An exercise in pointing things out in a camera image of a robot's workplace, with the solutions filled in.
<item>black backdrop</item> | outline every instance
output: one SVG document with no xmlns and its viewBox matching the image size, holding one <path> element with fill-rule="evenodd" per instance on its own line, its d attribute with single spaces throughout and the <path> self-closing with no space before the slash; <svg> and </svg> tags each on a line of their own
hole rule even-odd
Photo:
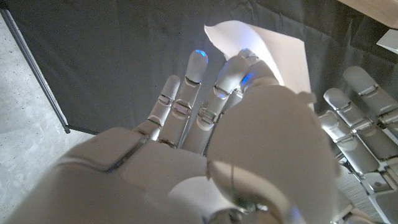
<svg viewBox="0 0 398 224">
<path fill-rule="evenodd" d="M 224 57 L 203 31 L 239 20 L 305 42 L 311 88 L 341 88 L 360 65 L 398 100 L 398 55 L 376 45 L 388 27 L 336 0 L 5 1 L 70 127 L 98 133 L 144 121 L 171 74 L 183 77 L 192 50 L 209 57 L 198 100 Z"/>
</svg>

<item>sheet of paper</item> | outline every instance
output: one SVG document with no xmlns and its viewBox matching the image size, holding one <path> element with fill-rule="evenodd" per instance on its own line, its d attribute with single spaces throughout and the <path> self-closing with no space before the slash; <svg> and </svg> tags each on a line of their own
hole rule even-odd
<svg viewBox="0 0 398 224">
<path fill-rule="evenodd" d="M 205 32 L 226 59 L 248 48 L 268 64 L 281 85 L 295 93 L 311 92 L 303 41 L 240 21 L 205 26 Z"/>
<path fill-rule="evenodd" d="M 389 29 L 377 45 L 398 54 L 398 30 Z"/>
</svg>

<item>blue led light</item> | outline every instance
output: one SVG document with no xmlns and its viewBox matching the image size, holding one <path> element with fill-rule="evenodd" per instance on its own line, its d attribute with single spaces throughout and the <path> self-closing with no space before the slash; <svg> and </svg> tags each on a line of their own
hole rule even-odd
<svg viewBox="0 0 398 224">
<path fill-rule="evenodd" d="M 196 50 L 197 53 L 201 54 L 203 57 L 206 57 L 206 53 L 202 50 Z"/>
<path fill-rule="evenodd" d="M 249 80 L 249 78 L 251 78 L 252 76 L 253 76 L 253 74 L 251 74 L 251 73 L 249 75 L 246 75 L 246 77 L 244 77 L 242 80 L 242 84 L 244 85 Z"/>
</svg>

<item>concrete floor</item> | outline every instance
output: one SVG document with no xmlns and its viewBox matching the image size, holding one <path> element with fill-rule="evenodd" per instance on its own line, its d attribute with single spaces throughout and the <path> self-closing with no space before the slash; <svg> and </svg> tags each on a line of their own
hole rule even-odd
<svg viewBox="0 0 398 224">
<path fill-rule="evenodd" d="M 0 223 L 51 163 L 90 137 L 63 131 L 0 16 Z"/>
</svg>

